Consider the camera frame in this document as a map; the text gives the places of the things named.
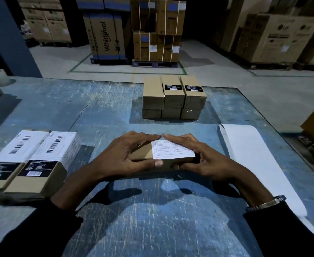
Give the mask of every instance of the blue worktable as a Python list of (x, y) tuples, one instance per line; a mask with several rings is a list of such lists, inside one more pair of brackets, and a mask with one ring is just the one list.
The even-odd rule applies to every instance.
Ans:
[[(237, 89), (205, 87), (208, 99), (198, 121), (152, 121), (142, 119), (142, 84), (14, 79), (0, 98), (0, 150), (22, 129), (78, 132), (83, 145), (72, 172), (130, 130), (192, 133), (224, 153), (218, 125), (249, 124), (262, 135), (314, 225), (314, 173)], [(245, 202), (227, 193), (190, 172), (100, 183), (82, 203), (78, 215), (84, 222), (64, 256), (261, 256), (242, 216)], [(32, 211), (0, 206), (0, 241)]]

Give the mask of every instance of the black label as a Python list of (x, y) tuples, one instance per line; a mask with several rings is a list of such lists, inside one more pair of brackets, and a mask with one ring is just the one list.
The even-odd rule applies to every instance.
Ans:
[(30, 160), (18, 174), (22, 177), (48, 177), (58, 161)]
[(185, 86), (186, 91), (203, 92), (202, 87)]
[(18, 168), (20, 163), (0, 162), (0, 180), (6, 180)]
[(181, 85), (165, 85), (165, 90), (183, 90)]

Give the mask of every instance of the fingernail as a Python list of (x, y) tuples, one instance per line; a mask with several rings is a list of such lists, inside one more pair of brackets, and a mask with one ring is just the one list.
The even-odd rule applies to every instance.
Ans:
[(162, 167), (163, 166), (163, 161), (162, 160), (156, 160), (155, 161), (155, 167), (156, 168), (159, 168), (159, 167)]

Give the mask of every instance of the metal watch strap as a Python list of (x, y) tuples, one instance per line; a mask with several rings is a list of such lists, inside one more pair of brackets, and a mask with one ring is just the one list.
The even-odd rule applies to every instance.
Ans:
[(283, 202), (284, 200), (286, 200), (286, 197), (284, 195), (276, 196), (270, 202), (261, 204), (261, 205), (256, 206), (256, 207), (247, 207), (246, 208), (246, 212), (254, 212), (254, 211), (258, 211), (258, 210), (265, 209), (265, 208), (268, 208), (268, 207), (272, 207), (272, 206), (275, 206), (275, 205), (279, 204), (280, 202)]

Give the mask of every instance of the warehouse floor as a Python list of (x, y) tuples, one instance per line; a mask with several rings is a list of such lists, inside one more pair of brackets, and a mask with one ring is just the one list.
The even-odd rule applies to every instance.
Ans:
[(236, 87), (280, 133), (302, 131), (314, 110), (314, 72), (246, 70), (195, 40), (182, 42), (178, 69), (92, 65), (89, 46), (30, 50), (46, 78), (139, 83), (148, 74), (189, 74), (204, 86)]

